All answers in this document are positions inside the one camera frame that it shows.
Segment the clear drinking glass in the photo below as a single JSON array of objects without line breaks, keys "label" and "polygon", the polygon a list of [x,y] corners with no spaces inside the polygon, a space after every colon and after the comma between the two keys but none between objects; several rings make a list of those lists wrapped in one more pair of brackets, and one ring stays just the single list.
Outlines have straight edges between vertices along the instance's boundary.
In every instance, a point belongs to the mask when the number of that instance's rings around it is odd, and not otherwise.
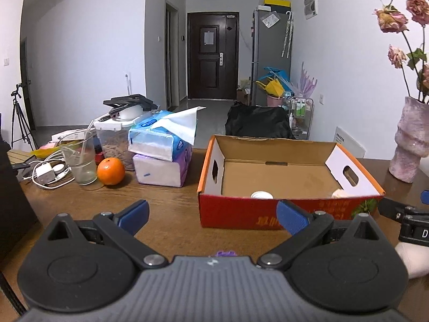
[{"label": "clear drinking glass", "polygon": [[60,149],[79,185],[89,185],[97,179],[93,131],[79,129],[67,134],[60,141]]}]

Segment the white board against wall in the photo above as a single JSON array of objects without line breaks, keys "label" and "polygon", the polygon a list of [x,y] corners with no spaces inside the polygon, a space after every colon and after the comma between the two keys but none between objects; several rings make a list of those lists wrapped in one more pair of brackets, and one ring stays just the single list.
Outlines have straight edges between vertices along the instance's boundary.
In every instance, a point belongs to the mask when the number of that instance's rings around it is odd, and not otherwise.
[{"label": "white board against wall", "polygon": [[337,144],[342,145],[356,158],[361,159],[366,154],[364,147],[339,126],[337,126],[335,129],[334,141]]}]

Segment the orange fruit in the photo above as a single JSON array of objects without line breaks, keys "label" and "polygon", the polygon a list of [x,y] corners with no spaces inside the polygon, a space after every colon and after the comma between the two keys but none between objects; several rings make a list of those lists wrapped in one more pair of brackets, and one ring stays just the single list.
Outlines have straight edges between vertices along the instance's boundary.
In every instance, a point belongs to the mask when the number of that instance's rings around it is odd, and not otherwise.
[{"label": "orange fruit", "polygon": [[102,184],[115,186],[125,177],[125,168],[118,158],[103,159],[97,167],[97,177]]}]

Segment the dried pink roses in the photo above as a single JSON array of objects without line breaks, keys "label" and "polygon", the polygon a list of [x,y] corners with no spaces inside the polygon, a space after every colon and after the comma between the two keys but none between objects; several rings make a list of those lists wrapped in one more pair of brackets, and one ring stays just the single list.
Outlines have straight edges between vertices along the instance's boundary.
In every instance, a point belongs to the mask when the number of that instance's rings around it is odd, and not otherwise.
[{"label": "dried pink roses", "polygon": [[[428,0],[406,0],[405,12],[394,6],[395,0],[382,3],[372,14],[377,19],[377,26],[384,34],[397,34],[403,37],[404,46],[392,44],[387,48],[387,59],[395,69],[401,71],[406,94],[412,95],[411,82],[407,72],[415,74],[415,99],[424,105],[428,104]],[[420,27],[421,42],[412,46],[409,40],[409,24],[413,22]]]}]

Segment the metal storage cart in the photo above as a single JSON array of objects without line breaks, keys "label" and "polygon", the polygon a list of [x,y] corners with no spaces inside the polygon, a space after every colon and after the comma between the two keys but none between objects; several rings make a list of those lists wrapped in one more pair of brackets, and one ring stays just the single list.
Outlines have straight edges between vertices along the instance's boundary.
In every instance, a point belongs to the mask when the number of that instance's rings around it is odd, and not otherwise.
[{"label": "metal storage cart", "polygon": [[313,111],[314,102],[310,98],[286,98],[286,112],[289,117],[289,127],[295,139],[309,139]]}]

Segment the dark front door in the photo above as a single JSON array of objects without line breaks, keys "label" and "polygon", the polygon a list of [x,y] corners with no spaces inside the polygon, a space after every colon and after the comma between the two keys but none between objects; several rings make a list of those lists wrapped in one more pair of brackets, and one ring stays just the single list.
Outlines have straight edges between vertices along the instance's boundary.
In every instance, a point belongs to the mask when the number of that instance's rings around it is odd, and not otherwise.
[{"label": "dark front door", "polygon": [[188,97],[234,100],[239,77],[239,13],[188,14]]}]

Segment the black bag on chair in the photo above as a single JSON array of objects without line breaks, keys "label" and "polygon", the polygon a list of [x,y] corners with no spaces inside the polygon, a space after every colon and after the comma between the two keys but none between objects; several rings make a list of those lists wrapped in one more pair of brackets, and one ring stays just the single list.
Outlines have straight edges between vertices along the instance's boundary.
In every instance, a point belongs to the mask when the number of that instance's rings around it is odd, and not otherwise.
[{"label": "black bag on chair", "polygon": [[252,106],[238,101],[229,109],[225,134],[235,137],[294,140],[289,117],[282,107]]}]

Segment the blue tissue pack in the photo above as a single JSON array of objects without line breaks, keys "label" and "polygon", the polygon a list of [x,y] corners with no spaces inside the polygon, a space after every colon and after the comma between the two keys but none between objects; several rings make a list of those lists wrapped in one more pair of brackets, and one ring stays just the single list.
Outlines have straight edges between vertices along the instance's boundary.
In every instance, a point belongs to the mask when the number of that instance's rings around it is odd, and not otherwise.
[{"label": "blue tissue pack", "polygon": [[173,161],[185,148],[194,145],[197,106],[180,112],[160,111],[132,126],[128,132],[129,151],[162,161]]}]

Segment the clear plastic food container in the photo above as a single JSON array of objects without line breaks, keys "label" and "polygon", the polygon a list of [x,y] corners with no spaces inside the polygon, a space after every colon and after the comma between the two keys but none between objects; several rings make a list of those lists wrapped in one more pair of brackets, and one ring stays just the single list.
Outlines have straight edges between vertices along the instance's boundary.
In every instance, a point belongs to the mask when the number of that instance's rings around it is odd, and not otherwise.
[{"label": "clear plastic food container", "polygon": [[152,116],[151,111],[141,111],[139,116],[128,114],[129,117],[109,117],[108,114],[94,120],[97,138],[100,141],[104,157],[118,158],[127,171],[134,171],[133,156],[129,151],[128,133],[132,126]]}]

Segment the white bottle cap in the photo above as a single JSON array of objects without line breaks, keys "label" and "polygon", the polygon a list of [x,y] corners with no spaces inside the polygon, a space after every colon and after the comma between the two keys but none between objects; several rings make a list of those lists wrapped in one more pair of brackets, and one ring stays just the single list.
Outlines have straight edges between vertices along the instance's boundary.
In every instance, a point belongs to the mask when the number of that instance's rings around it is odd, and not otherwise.
[{"label": "white bottle cap", "polygon": [[273,196],[267,191],[255,191],[251,194],[252,199],[273,199]]}]

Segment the pink textured vase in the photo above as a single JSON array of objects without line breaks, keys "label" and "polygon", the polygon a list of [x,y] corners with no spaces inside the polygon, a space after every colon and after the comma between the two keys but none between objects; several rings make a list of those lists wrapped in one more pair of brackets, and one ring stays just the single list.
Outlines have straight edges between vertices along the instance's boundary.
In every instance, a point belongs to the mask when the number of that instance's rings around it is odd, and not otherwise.
[{"label": "pink textured vase", "polygon": [[395,133],[397,144],[389,172],[396,179],[411,184],[428,157],[428,104],[405,97],[401,118]]}]

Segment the purple tissue pack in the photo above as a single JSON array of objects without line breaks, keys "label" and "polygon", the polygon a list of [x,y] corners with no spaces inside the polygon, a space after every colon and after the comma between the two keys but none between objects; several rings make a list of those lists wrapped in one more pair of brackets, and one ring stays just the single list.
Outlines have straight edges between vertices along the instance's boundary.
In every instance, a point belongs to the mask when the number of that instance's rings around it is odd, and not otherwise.
[{"label": "purple tissue pack", "polygon": [[188,145],[173,158],[173,161],[136,154],[133,156],[136,178],[143,185],[181,188],[186,181],[192,153],[192,146]]}]

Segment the black monitor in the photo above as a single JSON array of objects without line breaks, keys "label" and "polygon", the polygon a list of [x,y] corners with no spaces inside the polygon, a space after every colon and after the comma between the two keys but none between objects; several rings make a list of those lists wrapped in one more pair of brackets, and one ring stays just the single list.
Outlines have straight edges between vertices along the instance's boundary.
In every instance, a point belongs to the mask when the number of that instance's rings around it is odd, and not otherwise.
[{"label": "black monitor", "polygon": [[14,246],[38,222],[7,152],[9,144],[1,137],[0,160],[0,257],[3,261]]}]

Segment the grey refrigerator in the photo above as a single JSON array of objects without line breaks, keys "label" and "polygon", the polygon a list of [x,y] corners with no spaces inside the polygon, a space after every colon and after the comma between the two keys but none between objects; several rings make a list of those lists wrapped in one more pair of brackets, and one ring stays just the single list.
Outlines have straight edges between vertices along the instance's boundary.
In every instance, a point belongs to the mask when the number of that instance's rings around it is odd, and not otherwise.
[{"label": "grey refrigerator", "polygon": [[252,26],[252,99],[253,105],[266,105],[267,94],[257,84],[271,70],[290,79],[291,42],[294,19],[290,4],[267,4],[253,12]]}]

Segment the purple bottle cap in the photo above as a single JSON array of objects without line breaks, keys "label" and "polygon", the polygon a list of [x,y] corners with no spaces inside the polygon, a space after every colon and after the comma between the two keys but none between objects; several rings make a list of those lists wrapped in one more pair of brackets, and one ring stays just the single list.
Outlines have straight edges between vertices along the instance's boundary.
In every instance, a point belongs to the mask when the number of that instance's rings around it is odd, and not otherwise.
[{"label": "purple bottle cap", "polygon": [[228,250],[228,251],[218,251],[215,254],[216,257],[236,257],[237,253],[233,250]]}]

